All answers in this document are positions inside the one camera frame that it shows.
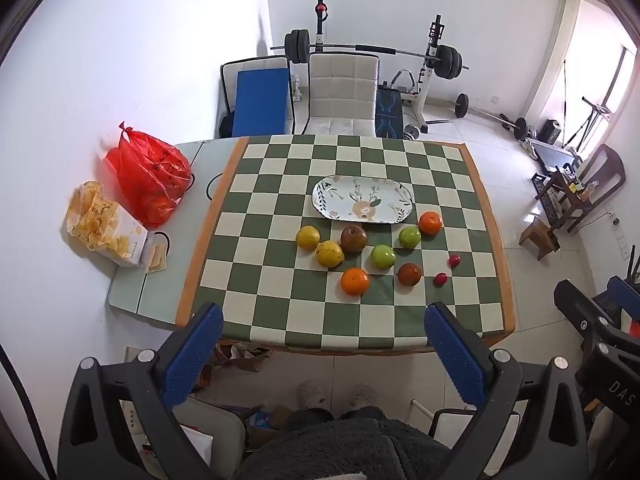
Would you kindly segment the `cherry tomato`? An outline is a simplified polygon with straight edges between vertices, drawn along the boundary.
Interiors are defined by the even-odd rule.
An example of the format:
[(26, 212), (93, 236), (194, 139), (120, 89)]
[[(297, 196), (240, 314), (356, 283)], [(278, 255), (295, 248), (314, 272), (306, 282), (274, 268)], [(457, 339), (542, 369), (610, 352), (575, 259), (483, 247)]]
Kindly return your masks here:
[(448, 281), (448, 276), (444, 272), (440, 272), (439, 274), (436, 274), (433, 278), (433, 284), (435, 287), (442, 287), (447, 283), (447, 281)]
[(455, 268), (460, 264), (461, 258), (458, 255), (451, 255), (448, 259), (450, 268)]

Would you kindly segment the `orange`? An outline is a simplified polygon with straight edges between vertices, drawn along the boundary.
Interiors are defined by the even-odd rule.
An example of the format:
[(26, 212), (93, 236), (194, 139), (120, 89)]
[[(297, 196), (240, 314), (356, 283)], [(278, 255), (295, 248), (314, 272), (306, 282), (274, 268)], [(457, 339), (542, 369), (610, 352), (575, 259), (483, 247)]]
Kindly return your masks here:
[(362, 296), (370, 286), (369, 274), (361, 268), (350, 268), (343, 272), (340, 286), (348, 296)]
[(435, 236), (442, 229), (442, 218), (436, 211), (425, 211), (419, 218), (419, 229), (426, 236)]

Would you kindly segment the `dark red-brown round fruit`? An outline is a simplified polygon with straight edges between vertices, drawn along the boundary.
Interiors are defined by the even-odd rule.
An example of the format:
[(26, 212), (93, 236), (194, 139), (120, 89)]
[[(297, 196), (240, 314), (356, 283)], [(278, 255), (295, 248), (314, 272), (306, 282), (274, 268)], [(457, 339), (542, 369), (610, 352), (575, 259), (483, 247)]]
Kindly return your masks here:
[(422, 276), (421, 267), (412, 262), (403, 264), (397, 271), (399, 283), (407, 287), (416, 286), (421, 281)]

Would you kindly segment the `green apple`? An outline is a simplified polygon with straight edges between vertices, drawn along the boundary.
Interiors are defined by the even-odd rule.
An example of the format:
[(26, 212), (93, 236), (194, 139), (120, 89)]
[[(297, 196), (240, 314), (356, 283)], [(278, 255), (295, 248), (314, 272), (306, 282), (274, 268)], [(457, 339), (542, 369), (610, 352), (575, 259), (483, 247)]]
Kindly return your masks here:
[(390, 246), (378, 244), (370, 252), (370, 261), (378, 270), (388, 270), (395, 265), (396, 254)]
[(417, 226), (405, 226), (398, 235), (402, 248), (414, 249), (421, 243), (422, 233)]

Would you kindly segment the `dark red apple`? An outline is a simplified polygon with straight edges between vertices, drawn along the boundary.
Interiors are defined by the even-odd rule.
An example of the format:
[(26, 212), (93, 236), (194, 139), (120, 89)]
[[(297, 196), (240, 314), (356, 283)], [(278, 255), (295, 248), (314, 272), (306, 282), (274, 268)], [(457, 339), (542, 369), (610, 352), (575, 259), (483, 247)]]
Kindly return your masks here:
[(344, 252), (359, 254), (368, 244), (367, 232), (356, 224), (346, 226), (341, 232), (340, 245)]

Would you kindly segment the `pear-shaped yellow lemon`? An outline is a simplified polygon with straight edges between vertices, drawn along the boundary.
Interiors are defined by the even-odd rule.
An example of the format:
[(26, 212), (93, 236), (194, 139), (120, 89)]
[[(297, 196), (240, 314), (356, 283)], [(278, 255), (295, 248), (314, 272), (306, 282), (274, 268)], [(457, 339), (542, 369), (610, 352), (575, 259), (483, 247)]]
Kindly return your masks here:
[(333, 240), (319, 243), (314, 253), (317, 262), (326, 269), (333, 269), (345, 260), (343, 249)]

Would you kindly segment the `round yellow lemon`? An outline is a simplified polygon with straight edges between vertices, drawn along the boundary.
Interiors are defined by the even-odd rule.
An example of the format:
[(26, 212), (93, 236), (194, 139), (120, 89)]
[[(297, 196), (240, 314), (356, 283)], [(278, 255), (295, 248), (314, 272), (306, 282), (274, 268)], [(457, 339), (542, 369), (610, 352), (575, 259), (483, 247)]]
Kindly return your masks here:
[(302, 226), (296, 233), (295, 243), (307, 252), (313, 252), (320, 243), (321, 236), (314, 226)]

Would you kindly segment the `small wooden stool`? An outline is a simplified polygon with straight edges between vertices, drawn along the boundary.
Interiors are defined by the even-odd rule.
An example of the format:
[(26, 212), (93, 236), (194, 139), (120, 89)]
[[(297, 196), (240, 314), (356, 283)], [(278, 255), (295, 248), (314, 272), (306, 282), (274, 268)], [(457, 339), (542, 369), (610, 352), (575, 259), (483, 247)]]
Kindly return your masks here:
[(521, 232), (518, 244), (523, 246), (526, 243), (537, 248), (538, 261), (560, 249), (560, 243), (553, 230), (538, 217), (533, 218), (529, 226)]

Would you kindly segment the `small paper packet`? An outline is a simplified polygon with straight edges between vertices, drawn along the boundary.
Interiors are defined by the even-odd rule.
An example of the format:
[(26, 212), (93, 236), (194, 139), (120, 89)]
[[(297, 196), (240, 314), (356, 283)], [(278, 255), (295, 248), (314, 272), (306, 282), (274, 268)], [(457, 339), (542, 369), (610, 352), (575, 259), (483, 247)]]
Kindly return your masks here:
[(167, 245), (153, 243), (145, 248), (141, 262), (146, 273), (162, 272), (167, 269)]

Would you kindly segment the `yellow snack box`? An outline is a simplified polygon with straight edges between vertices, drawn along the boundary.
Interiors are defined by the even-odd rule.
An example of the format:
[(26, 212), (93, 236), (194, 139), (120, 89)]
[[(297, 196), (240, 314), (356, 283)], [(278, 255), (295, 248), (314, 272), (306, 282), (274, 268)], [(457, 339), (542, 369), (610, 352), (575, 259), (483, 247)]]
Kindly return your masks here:
[(149, 231), (121, 204), (104, 198), (102, 190), (96, 181), (76, 188), (66, 211), (66, 231), (89, 252), (118, 266), (138, 266)]

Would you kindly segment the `barbell on floor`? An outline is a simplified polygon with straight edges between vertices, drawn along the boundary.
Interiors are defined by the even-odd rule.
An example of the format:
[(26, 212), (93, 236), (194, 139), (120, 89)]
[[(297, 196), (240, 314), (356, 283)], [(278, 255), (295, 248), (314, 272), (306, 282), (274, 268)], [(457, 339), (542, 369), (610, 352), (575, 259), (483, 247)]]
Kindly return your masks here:
[(498, 122), (503, 126), (503, 128), (511, 130), (514, 138), (518, 141), (524, 141), (526, 139), (528, 128), (524, 117), (511, 120), (510, 118), (507, 118), (505, 114), (495, 115), (485, 112), (484, 110), (479, 110), (478, 108), (474, 108), (470, 105), (470, 99), (465, 93), (460, 93), (454, 103), (454, 114), (457, 118), (462, 119), (469, 113), (480, 115)]

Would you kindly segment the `red plastic bag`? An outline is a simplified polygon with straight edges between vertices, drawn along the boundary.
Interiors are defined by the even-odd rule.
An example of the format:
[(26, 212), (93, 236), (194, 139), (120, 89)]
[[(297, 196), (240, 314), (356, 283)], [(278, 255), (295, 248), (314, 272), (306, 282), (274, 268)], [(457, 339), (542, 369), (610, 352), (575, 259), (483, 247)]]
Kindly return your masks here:
[(175, 146), (122, 122), (117, 145), (105, 155), (130, 214), (147, 229), (169, 220), (192, 182), (191, 165)]

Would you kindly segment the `black blue bag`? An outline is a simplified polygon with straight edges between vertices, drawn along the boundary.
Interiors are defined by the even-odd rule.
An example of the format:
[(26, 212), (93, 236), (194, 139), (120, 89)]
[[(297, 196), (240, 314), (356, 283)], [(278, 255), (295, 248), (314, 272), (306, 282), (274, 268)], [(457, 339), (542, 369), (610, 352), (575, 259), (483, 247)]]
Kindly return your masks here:
[(375, 134), (378, 138), (402, 139), (404, 114), (398, 90), (378, 86), (375, 101)]

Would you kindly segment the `oval floral ceramic plate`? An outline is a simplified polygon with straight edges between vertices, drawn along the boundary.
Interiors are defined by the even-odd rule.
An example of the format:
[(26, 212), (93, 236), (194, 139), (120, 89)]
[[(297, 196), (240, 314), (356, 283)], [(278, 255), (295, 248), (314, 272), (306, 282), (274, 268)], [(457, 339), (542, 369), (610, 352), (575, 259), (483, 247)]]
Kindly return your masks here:
[(322, 217), (341, 222), (397, 224), (413, 212), (408, 188), (386, 178), (326, 177), (314, 186), (311, 201)]

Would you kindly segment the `green white checkered tablecloth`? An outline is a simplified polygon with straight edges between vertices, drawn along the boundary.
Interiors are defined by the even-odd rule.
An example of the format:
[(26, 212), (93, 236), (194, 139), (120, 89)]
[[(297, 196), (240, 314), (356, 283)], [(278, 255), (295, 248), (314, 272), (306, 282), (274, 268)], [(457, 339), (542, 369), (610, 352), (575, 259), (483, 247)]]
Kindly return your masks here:
[(222, 161), (177, 325), (213, 302), (233, 341), (405, 353), (425, 349), (424, 309), (442, 302), (487, 340), (513, 332), (506, 256), (464, 145), (265, 136)]

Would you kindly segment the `white weight bench rack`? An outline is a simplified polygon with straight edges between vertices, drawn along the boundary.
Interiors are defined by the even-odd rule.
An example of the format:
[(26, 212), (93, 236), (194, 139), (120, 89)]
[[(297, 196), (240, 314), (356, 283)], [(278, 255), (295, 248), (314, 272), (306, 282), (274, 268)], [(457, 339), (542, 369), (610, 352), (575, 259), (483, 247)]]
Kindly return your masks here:
[(410, 70), (400, 70), (390, 83), (394, 98), (392, 111), (402, 122), (401, 136), (404, 140), (418, 140), (420, 134), (427, 134), (428, 126), (434, 124), (434, 122), (427, 122), (424, 119), (423, 112), (431, 79), (435, 75), (435, 68), (439, 63), (437, 52), (444, 29), (442, 16), (437, 14), (428, 31), (424, 54), (393, 49), (394, 55), (412, 56), (420, 58), (422, 61), (418, 76), (411, 79), (412, 86), (409, 89), (405, 91), (395, 89), (395, 82), (402, 73), (413, 76)]

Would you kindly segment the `white padded chair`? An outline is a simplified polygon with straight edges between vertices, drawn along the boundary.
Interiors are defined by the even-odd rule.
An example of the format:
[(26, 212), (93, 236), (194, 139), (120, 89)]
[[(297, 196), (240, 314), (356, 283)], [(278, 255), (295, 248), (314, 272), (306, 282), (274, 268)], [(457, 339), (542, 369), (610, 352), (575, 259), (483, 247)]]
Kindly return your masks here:
[(375, 138), (379, 67), (380, 60), (372, 54), (311, 53), (303, 134)]

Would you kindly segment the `blue-seated chair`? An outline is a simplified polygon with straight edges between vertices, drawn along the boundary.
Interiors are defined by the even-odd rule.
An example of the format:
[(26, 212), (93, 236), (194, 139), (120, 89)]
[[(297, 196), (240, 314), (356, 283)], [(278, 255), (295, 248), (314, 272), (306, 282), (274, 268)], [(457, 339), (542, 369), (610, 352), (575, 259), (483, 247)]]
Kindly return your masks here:
[(286, 56), (224, 63), (220, 78), (227, 111), (219, 127), (221, 138), (294, 133), (291, 63)]

